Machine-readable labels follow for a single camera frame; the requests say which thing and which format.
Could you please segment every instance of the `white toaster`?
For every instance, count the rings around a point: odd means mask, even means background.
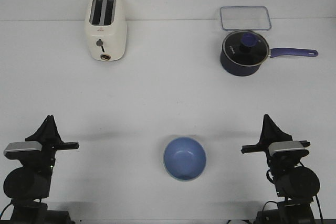
[[[90,0],[85,33],[92,57],[119,60],[125,53],[127,23],[121,0]]]

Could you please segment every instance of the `lid knob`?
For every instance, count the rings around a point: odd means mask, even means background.
[[[257,42],[258,42],[258,37],[250,32],[243,33],[240,42],[245,46],[245,47],[254,47]]]

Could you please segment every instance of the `bowl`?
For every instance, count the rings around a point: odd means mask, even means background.
[[[192,180],[204,170],[206,155],[202,145],[190,137],[171,141],[163,155],[167,172],[178,180]]]

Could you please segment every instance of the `saucepan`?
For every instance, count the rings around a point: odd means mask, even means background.
[[[272,48],[266,39],[251,30],[230,33],[223,41],[221,63],[224,69],[235,76],[249,76],[255,73],[267,58],[280,55],[316,57],[312,49]]]

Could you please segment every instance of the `toaster slot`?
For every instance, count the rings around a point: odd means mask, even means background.
[[[93,0],[90,23],[95,26],[111,25],[114,19],[116,0]]]

